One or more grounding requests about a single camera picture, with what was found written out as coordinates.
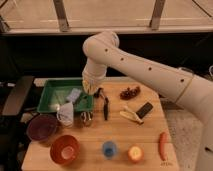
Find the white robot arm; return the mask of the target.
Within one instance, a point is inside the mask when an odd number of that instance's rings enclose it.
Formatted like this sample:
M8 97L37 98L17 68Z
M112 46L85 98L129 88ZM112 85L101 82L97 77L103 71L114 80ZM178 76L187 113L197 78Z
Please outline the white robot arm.
M194 114L203 123L195 171L213 171L213 82L190 72L151 61L119 48L112 31L90 36L83 43L87 57L83 88L93 95L111 67L148 86Z

